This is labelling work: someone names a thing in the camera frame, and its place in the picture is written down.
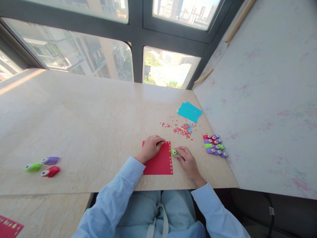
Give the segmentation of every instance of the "glass pane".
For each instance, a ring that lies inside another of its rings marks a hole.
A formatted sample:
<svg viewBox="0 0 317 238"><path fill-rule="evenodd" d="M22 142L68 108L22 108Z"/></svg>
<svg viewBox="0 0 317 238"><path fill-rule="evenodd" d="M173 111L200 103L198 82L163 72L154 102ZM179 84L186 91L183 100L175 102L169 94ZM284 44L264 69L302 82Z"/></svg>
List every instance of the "glass pane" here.
<svg viewBox="0 0 317 238"><path fill-rule="evenodd" d="M200 57L144 47L143 82L170 88L186 89Z"/></svg>
<svg viewBox="0 0 317 238"><path fill-rule="evenodd" d="M22 69L0 50L0 83L21 71Z"/></svg>
<svg viewBox="0 0 317 238"><path fill-rule="evenodd" d="M25 0L127 24L127 0Z"/></svg>
<svg viewBox="0 0 317 238"><path fill-rule="evenodd" d="M130 47L118 40L4 19L49 69L133 82Z"/></svg>
<svg viewBox="0 0 317 238"><path fill-rule="evenodd" d="M220 0L154 0L152 15L207 30Z"/></svg>

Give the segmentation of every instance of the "hand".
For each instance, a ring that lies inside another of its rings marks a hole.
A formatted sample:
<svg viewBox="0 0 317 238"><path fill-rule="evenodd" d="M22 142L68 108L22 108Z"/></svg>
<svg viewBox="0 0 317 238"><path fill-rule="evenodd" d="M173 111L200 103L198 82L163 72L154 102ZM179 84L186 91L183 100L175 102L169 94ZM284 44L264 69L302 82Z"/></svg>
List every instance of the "hand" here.
<svg viewBox="0 0 317 238"><path fill-rule="evenodd" d="M135 157L135 159L140 163L145 164L159 152L162 145L164 144L164 141L165 139L159 135L149 136L146 139L141 152Z"/></svg>
<svg viewBox="0 0 317 238"><path fill-rule="evenodd" d="M204 186L207 183L207 181L200 175L196 160L189 151L189 149L185 146L179 146L174 147L174 150L178 152L178 155L174 155L174 158L176 158L179 161L183 170L195 184L196 188Z"/></svg>

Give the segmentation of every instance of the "person's left hand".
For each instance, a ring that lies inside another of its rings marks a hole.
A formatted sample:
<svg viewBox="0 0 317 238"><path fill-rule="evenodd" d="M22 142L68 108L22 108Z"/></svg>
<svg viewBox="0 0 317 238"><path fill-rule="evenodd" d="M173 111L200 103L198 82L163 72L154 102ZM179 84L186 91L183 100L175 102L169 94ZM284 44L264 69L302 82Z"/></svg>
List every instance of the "person's left hand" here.
<svg viewBox="0 0 317 238"><path fill-rule="evenodd" d="M141 152L135 157L135 159L140 163L145 164L159 152L162 145L164 144L164 141L165 139L159 135L149 136L146 139Z"/></svg>

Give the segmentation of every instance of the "window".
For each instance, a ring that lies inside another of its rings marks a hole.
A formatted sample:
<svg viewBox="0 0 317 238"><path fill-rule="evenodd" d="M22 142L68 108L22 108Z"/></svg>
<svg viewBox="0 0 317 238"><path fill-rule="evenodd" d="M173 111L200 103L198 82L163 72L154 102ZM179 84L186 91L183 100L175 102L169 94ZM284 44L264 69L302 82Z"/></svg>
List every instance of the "window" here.
<svg viewBox="0 0 317 238"><path fill-rule="evenodd" d="M22 69L0 50L0 83L21 71Z"/></svg>
<svg viewBox="0 0 317 238"><path fill-rule="evenodd" d="M127 0L25 0L127 24Z"/></svg>
<svg viewBox="0 0 317 238"><path fill-rule="evenodd" d="M5 22L49 69L133 82L131 50L124 42L13 19Z"/></svg>
<svg viewBox="0 0 317 238"><path fill-rule="evenodd" d="M145 46L143 59L145 84L185 89L201 58Z"/></svg>
<svg viewBox="0 0 317 238"><path fill-rule="evenodd" d="M190 90L243 2L1 0L0 49L22 69Z"/></svg>
<svg viewBox="0 0 317 238"><path fill-rule="evenodd" d="M220 0L154 0L153 16L207 30Z"/></svg>

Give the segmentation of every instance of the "lap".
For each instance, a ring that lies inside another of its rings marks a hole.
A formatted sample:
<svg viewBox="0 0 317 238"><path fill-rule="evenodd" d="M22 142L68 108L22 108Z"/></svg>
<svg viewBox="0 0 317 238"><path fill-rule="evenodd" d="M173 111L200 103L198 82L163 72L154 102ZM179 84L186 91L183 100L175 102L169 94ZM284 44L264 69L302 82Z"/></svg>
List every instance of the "lap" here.
<svg viewBox="0 0 317 238"><path fill-rule="evenodd" d="M157 216L161 191L133 192L118 226L150 225Z"/></svg>
<svg viewBox="0 0 317 238"><path fill-rule="evenodd" d="M189 190L165 190L161 196L169 223L169 231L187 230L196 222L194 203ZM163 220L162 210L159 219Z"/></svg>

